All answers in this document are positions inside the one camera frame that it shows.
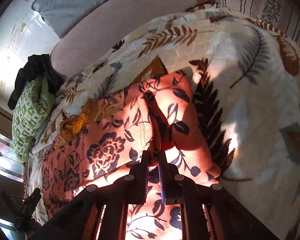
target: green patterned pillow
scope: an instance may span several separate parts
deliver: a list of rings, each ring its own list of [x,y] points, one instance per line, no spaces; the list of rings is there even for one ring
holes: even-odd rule
[[[54,101],[45,77],[27,83],[23,89],[12,119],[13,147],[22,162],[28,160],[32,139],[48,117]]]

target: blanket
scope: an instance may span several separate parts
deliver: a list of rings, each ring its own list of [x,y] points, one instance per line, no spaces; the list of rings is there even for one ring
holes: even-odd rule
[[[177,71],[148,78],[106,99],[88,100],[79,116],[66,119],[67,124],[43,156],[42,192],[48,215],[55,215],[87,185],[102,187],[127,175],[130,167],[140,162],[144,149],[150,152],[153,170],[158,169],[161,149],[168,162],[184,166],[183,175],[206,186],[218,183],[220,168],[213,163],[200,132],[192,99],[185,73]],[[180,228],[169,223],[170,213],[176,208],[180,212],[179,207],[163,206],[158,176],[151,176],[147,192],[146,204],[130,212],[130,238],[140,231],[179,238]],[[158,204],[162,210],[150,223],[144,215]],[[163,234],[167,228],[170,233]]]
[[[221,170],[221,183],[280,239],[295,239],[300,234],[300,46],[272,25],[219,5],[192,11],[141,26],[64,84],[32,149],[34,158],[49,150],[61,123],[80,115],[89,98],[96,102],[164,74],[163,69],[182,69],[212,159],[230,165]],[[155,59],[160,64],[151,64]],[[227,158],[218,160],[220,142]],[[170,215],[179,221],[178,211]]]

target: orange floral fabric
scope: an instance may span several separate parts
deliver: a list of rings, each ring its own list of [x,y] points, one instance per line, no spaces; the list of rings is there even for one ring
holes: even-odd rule
[[[87,122],[77,138],[59,147],[56,142],[61,135],[57,136],[43,156],[43,201],[50,217],[85,186],[102,187],[128,174],[149,146],[165,150],[168,162],[196,183],[209,186],[217,182],[220,168],[213,163],[198,127],[185,72],[148,78],[95,105],[103,100],[117,105],[118,95],[124,98],[122,110]],[[127,238],[144,234],[148,238],[165,234],[175,238],[181,233],[180,210],[162,203],[157,167],[150,172],[147,203],[131,205],[129,210]]]

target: feather pattern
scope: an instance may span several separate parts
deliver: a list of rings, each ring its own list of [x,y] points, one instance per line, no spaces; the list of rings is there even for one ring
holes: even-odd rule
[[[213,89],[213,82],[207,72],[207,58],[191,60],[191,65],[197,66],[201,79],[194,93],[194,106],[198,113],[201,133],[205,137],[213,161],[223,173],[231,164],[234,151],[228,154],[231,139],[224,142],[225,130],[221,130],[221,115],[223,109],[219,106],[218,89]]]
[[[244,46],[245,53],[241,61],[238,62],[238,67],[242,75],[230,88],[233,88],[244,77],[247,78],[250,83],[258,85],[255,76],[259,75],[260,71],[265,69],[263,64],[269,59],[269,47],[261,31],[254,26],[249,27],[253,30],[254,37]]]

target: floral print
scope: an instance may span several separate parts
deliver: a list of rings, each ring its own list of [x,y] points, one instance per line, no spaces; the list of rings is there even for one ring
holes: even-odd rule
[[[44,169],[44,171],[43,171],[42,187],[43,187],[45,190],[48,190],[49,187],[50,187],[50,174],[49,174],[49,169]]]
[[[92,144],[87,151],[87,159],[92,164],[94,178],[99,173],[105,174],[116,168],[120,158],[119,153],[124,150],[125,139],[117,137],[117,133],[105,133],[99,144]]]
[[[71,190],[79,186],[80,178],[79,173],[74,172],[72,168],[67,171],[67,177],[65,181],[65,189],[64,191]]]

